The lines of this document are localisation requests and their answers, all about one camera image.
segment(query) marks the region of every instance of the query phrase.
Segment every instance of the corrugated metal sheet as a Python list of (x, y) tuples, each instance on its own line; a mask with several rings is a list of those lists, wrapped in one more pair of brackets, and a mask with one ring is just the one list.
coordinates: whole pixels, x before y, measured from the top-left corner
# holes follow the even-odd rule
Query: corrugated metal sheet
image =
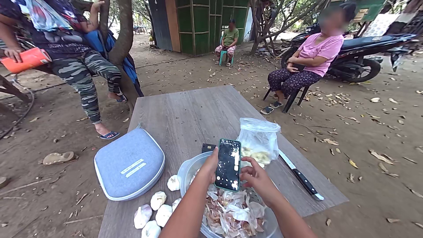
[(148, 0), (148, 3), (150, 4), (157, 47), (164, 50), (172, 50), (165, 0)]

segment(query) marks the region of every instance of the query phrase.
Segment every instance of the plastic bag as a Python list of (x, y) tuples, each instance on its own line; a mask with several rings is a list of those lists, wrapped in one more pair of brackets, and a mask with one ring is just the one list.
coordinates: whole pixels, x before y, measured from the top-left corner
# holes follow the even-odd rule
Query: plastic bag
[[(254, 158), (261, 167), (265, 167), (279, 155), (276, 133), (280, 125), (254, 118), (240, 118), (241, 132), (237, 141), (241, 142), (241, 156)], [(241, 167), (250, 166), (242, 161)]]

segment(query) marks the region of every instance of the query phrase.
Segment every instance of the patterned pants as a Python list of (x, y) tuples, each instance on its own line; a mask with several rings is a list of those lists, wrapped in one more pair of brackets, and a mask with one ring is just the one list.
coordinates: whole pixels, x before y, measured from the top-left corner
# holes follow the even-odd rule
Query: patterned pants
[[(231, 46), (228, 49), (226, 49), (226, 52), (227, 52), (229, 58), (232, 58), (233, 57), (233, 53), (235, 52), (235, 49), (236, 49), (236, 45)], [(214, 52), (216, 53), (216, 55), (218, 57), (220, 57), (220, 52), (222, 50), (223, 50), (223, 47), (222, 47), (222, 45), (220, 45), (220, 46), (216, 47), (216, 49), (214, 50)]]
[(109, 91), (120, 93), (121, 72), (97, 51), (77, 58), (56, 59), (52, 62), (54, 74), (67, 82), (81, 96), (81, 104), (93, 124), (101, 123), (99, 100), (90, 72), (107, 79)]
[(278, 69), (267, 76), (271, 91), (281, 90), (285, 98), (302, 87), (317, 83), (320, 79), (320, 75), (306, 70), (291, 73), (287, 69)]

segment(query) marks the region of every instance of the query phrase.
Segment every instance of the green shirt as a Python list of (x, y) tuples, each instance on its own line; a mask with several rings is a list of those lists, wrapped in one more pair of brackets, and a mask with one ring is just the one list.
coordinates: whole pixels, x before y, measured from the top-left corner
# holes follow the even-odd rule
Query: green shirt
[(230, 31), (229, 28), (226, 29), (223, 32), (223, 37), (225, 38), (223, 40), (223, 45), (228, 46), (228, 45), (232, 44), (235, 41), (235, 39), (238, 38), (238, 36), (239, 36), (238, 29), (235, 28), (233, 31)]

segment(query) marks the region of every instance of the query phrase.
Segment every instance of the plastic chair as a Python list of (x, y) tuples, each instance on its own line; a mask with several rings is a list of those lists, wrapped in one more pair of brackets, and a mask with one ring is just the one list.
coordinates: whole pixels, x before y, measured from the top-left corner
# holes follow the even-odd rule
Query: plastic chair
[[(223, 35), (220, 37), (220, 42), (219, 43), (222, 43), (222, 38), (223, 38)], [(228, 52), (226, 50), (222, 50), (220, 52), (219, 66), (222, 65), (222, 57), (223, 57), (223, 54), (226, 54), (225, 62), (228, 61)]]
[[(304, 89), (302, 90), (301, 97), (299, 98), (299, 101), (297, 103), (298, 106), (301, 104), (302, 100), (304, 99), (305, 95), (307, 94), (309, 87), (310, 87), (310, 85), (305, 86)], [(288, 101), (286, 102), (285, 106), (283, 107), (283, 110), (282, 110), (283, 113), (287, 113), (288, 110), (291, 108), (291, 105), (294, 102), (294, 100), (297, 97), (300, 90), (301, 89), (298, 89), (296, 92), (293, 92), (289, 96)], [(263, 101), (266, 99), (266, 97), (269, 95), (269, 93), (270, 93), (270, 89), (267, 91), (266, 95), (264, 96)]]

